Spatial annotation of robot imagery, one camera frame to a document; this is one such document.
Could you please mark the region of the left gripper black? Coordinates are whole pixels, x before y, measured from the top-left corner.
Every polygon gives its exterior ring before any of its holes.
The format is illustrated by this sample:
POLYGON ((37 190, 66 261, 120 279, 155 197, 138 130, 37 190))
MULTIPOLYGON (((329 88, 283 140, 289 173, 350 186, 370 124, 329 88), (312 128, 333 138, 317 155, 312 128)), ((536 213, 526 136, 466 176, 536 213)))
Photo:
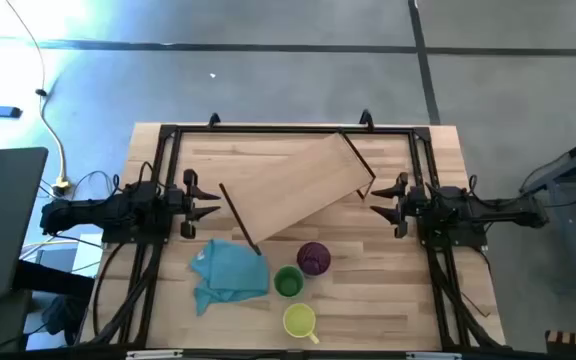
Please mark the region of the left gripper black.
POLYGON ((181 223, 180 235, 186 239, 196 237, 195 222, 204 216, 220 209, 220 206, 196 207, 195 199, 199 200, 220 200, 218 195, 202 191, 198 185, 198 174, 193 169, 186 169, 183 172, 183 184, 186 190, 174 188, 168 192, 167 206, 174 215, 184 215, 181 223))

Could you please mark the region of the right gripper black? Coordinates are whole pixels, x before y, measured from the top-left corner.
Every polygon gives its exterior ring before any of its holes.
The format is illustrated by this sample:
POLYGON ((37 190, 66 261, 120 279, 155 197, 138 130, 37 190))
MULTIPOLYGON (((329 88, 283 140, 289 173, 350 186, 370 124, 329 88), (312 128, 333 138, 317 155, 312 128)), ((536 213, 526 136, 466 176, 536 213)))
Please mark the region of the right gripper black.
POLYGON ((395 208, 385 208, 371 206, 370 209, 387 220, 390 224, 395 224, 394 235, 396 238, 403 238, 408 233, 407 217, 419 217, 429 206, 430 200, 425 195, 423 186, 412 186, 409 184, 408 173, 402 172, 398 175, 395 185, 371 192, 372 195, 387 199, 397 198, 395 208))

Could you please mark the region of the purple faceted tumbler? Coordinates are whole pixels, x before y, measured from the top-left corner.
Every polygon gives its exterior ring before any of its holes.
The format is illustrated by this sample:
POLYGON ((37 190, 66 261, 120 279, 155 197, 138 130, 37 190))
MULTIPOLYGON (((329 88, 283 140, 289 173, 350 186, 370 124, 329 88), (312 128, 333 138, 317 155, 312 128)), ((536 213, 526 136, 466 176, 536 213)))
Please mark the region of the purple faceted tumbler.
POLYGON ((324 274, 332 261, 328 248, 319 242, 308 242, 297 252, 296 262, 300 270, 307 276, 324 274))

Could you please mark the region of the green plastic cup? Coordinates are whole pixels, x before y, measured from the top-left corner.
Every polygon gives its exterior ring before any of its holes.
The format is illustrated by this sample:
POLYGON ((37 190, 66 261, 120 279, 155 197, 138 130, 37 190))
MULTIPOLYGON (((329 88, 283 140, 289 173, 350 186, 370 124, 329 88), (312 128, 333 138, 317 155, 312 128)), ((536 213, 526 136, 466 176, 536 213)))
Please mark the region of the green plastic cup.
POLYGON ((283 297, 299 295, 304 288, 304 276, 301 270, 292 265, 281 267, 273 279, 275 290, 283 297))

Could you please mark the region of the yellow mug with handle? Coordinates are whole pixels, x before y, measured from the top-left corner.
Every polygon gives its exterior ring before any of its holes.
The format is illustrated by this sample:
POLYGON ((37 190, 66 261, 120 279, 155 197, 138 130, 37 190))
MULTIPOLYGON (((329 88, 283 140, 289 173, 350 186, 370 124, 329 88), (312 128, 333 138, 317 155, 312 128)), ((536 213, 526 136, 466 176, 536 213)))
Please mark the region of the yellow mug with handle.
POLYGON ((307 338, 314 344, 319 343, 315 335, 316 314, 314 310, 304 304, 295 303, 290 305, 282 318, 284 330, 294 338, 307 338))

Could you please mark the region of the wooden shelf black metal legs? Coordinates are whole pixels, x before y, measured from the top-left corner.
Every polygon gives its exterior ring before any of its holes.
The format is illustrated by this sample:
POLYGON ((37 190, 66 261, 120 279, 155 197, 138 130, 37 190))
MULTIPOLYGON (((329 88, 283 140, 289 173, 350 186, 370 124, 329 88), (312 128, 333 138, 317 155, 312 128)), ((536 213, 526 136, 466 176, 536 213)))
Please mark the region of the wooden shelf black metal legs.
POLYGON ((376 175, 343 132, 219 188, 252 250, 259 243, 355 192, 365 198, 376 175))

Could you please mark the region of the teal microfibre cloth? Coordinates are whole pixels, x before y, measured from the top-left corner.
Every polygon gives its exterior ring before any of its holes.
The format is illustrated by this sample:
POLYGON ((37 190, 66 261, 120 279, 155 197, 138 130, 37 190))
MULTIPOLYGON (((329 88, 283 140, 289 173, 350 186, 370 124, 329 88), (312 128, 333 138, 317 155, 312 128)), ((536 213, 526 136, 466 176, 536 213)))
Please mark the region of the teal microfibre cloth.
POLYGON ((193 291, 198 316, 211 304, 244 301, 269 291, 266 257, 243 245, 212 239, 194 256, 190 267, 199 276, 193 291))

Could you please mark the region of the yellow power plug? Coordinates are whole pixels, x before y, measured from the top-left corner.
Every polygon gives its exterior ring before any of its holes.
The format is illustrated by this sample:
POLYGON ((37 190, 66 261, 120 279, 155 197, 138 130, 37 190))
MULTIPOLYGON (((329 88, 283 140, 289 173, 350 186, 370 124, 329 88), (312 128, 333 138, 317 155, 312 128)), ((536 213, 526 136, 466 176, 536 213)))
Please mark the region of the yellow power plug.
POLYGON ((72 183, 62 177, 58 177, 55 183, 51 186, 52 193, 55 197, 64 197, 68 191, 72 188, 72 183))

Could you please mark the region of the black aluminium rig frame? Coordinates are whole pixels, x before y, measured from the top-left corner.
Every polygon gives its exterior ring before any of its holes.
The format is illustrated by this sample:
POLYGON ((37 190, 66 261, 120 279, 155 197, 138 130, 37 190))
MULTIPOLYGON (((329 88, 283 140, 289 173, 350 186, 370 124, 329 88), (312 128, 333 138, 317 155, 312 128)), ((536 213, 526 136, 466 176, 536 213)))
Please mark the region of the black aluminium rig frame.
MULTIPOLYGON (((185 132, 181 139, 179 170, 194 168, 199 186, 221 195, 218 184, 238 180, 306 149, 334 132, 317 127, 252 125, 235 133, 225 125, 216 131, 185 132)), ((406 135, 348 134, 376 174, 374 188, 392 185, 400 172, 413 171, 406 135)), ((454 126, 427 127, 432 141, 440 185, 467 185, 467 171, 454 126)), ((193 290, 199 280, 191 260, 208 240, 222 238, 246 245, 245 238, 225 200, 222 209, 197 226, 195 240, 179 235, 176 218, 170 240, 164 245, 146 348, 208 349, 315 349, 315 350, 439 350, 426 252, 417 240, 415 223, 409 233, 395 239, 393 228, 369 209, 390 206, 387 199, 352 192, 334 204, 304 218, 260 244, 267 257, 271 279, 282 266, 295 264, 299 247, 309 241, 324 244, 332 254, 331 268, 307 278, 305 289, 288 299, 272 284, 269 294, 236 303, 209 305, 196 315, 193 290), (316 313, 320 343, 293 338, 282 325, 285 309, 305 303, 316 313)), ((112 260, 100 290, 99 321, 103 327, 127 295, 136 246, 126 245, 112 260)), ((453 250, 460 288, 479 324, 496 341, 505 337, 497 310, 493 284, 484 258, 470 248, 453 250)))

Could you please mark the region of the white frame bracket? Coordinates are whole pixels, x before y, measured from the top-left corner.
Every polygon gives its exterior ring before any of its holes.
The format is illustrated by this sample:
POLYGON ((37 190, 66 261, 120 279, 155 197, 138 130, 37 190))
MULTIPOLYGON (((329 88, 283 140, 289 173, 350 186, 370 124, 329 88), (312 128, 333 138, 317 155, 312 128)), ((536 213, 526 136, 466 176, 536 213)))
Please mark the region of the white frame bracket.
POLYGON ((406 360, 463 360, 460 353, 414 351, 406 353, 406 360))
POLYGON ((125 360, 162 360, 179 359, 184 355, 182 349, 148 349, 128 351, 125 360))

